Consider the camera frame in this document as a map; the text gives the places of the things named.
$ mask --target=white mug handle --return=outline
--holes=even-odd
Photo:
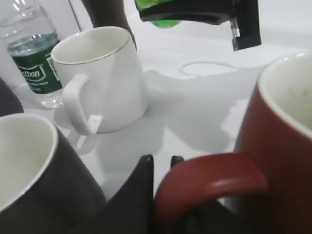
[[[90,115],[88,120],[80,101],[80,93],[88,82],[86,75],[75,75],[63,90],[65,111],[76,131],[82,135],[95,134],[103,120],[101,115]]]

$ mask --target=plastic bottle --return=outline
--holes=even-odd
[[[3,2],[7,17],[0,21],[0,34],[9,54],[37,100],[49,109],[61,107],[62,86],[50,57],[59,38],[49,16],[35,0]]]
[[[168,2],[168,1],[173,1],[173,0],[135,0],[136,7],[138,11],[144,10],[146,8]],[[178,23],[180,23],[180,20],[156,20],[152,21],[152,23],[160,28],[171,28]]]

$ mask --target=mug handle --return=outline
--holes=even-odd
[[[168,231],[192,208],[220,197],[267,193],[264,173],[245,153],[203,156],[176,165],[155,197],[159,231]]]
[[[88,83],[87,75],[75,75],[63,90],[63,104],[68,117],[76,129],[82,135],[95,134],[103,120],[101,115],[90,115],[87,119],[80,101],[80,93]]]

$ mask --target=bottle label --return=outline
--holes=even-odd
[[[48,94],[62,88],[51,58],[51,51],[57,43],[32,55],[12,56],[36,94]]]

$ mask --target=white table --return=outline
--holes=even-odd
[[[142,23],[135,11],[127,14],[151,95],[140,121],[123,131],[80,136],[63,110],[40,109],[26,84],[15,89],[25,112],[45,116],[59,127],[107,198],[142,155],[155,156],[157,188],[172,155],[188,159],[231,151],[261,69],[312,45],[311,32],[268,27],[262,28],[262,46],[233,52],[228,24],[183,22],[164,30]]]

